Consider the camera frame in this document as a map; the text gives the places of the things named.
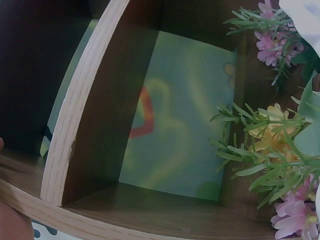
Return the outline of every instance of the flower bouquet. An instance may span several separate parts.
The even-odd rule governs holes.
[[[240,163],[232,169],[233,179],[254,176],[249,191],[259,195],[257,208],[274,205],[276,215],[270,221],[276,239],[313,240],[320,230],[320,92],[312,89],[320,73],[320,1],[280,0],[279,5],[274,9],[265,0],[257,11],[241,8],[227,23],[234,25],[229,34],[254,31],[257,58],[277,72],[273,85],[289,79],[296,64],[304,65],[306,87],[300,100],[292,97],[297,108],[220,105],[211,121],[225,122],[225,129],[229,123],[242,125],[244,134],[241,144],[236,134],[228,144],[226,131],[224,140],[211,142],[224,159],[221,168],[230,161]],[[305,19],[314,21],[316,29],[306,26]]]
[[[290,78],[290,68],[297,64],[304,65],[302,78],[307,82],[314,71],[320,73],[320,3],[280,0],[279,5],[274,9],[271,0],[265,0],[259,10],[233,11],[236,18],[225,22],[232,25],[228,35],[253,31],[257,58],[277,72],[272,85]]]

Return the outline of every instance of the wooden panel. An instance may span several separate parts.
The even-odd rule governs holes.
[[[274,240],[275,234],[270,224],[246,220],[211,201],[124,183],[66,209],[126,229],[182,239]]]
[[[0,177],[39,198],[45,164],[41,157],[4,149],[0,154]]]
[[[161,30],[233,51],[241,35],[226,36],[240,7],[257,10],[262,0],[164,0]],[[272,0],[279,7],[279,0]]]
[[[104,13],[110,0],[88,0],[91,17],[93,19],[100,19]]]
[[[114,201],[110,200],[110,191],[106,190],[68,208],[61,208],[0,179],[0,201],[34,220],[83,240],[274,240],[275,231],[269,225],[248,221],[223,208],[206,203],[198,204],[192,198],[180,199],[179,196],[171,197],[171,194],[152,190],[143,192],[144,190],[136,193],[146,200],[154,200],[159,208],[152,207],[153,210],[148,213],[152,203],[147,203],[145,207],[146,201],[143,198],[128,197],[126,193],[133,193],[135,196],[131,190],[122,193],[118,191],[112,195]],[[119,226],[108,221],[117,222]],[[196,233],[189,232],[184,226]],[[178,235],[195,238],[172,237]]]
[[[85,0],[0,1],[0,136],[39,154],[70,60],[90,22]]]
[[[55,205],[62,204],[69,162],[66,201],[94,192],[119,177],[158,34],[152,27],[158,20],[159,5],[132,0],[126,9],[128,3],[109,3],[61,107],[41,191],[41,198]]]

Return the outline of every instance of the yellow flower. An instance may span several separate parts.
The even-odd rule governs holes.
[[[270,150],[272,149],[273,151],[282,153],[286,158],[287,162],[296,162],[298,157],[285,150],[285,149],[287,150],[291,150],[291,149],[285,141],[285,134],[284,134],[284,132],[286,132],[287,134],[292,133],[295,130],[295,128],[290,127],[278,133],[273,132],[274,128],[277,128],[283,125],[283,123],[276,123],[275,121],[281,122],[281,121],[287,120],[289,116],[289,112],[287,110],[283,112],[278,103],[276,103],[274,106],[269,106],[267,108],[267,111],[272,114],[272,116],[269,116],[269,119],[270,121],[273,121],[273,123],[269,123],[267,127],[265,126],[259,127],[257,129],[253,129],[248,132],[251,136],[257,139],[260,139],[260,141],[254,144],[254,148],[255,148],[254,150],[256,152],[262,151],[261,154],[267,155],[272,152]],[[260,115],[263,117],[267,117],[264,113],[260,113]]]

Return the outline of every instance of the finger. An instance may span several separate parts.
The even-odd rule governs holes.
[[[30,219],[3,202],[0,202],[0,239],[34,239],[34,230]]]

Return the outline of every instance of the red heart outline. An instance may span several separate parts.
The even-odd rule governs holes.
[[[152,133],[155,126],[155,114],[152,107],[152,100],[145,86],[142,87],[140,100],[143,107],[143,125],[132,128],[129,138],[137,138]]]

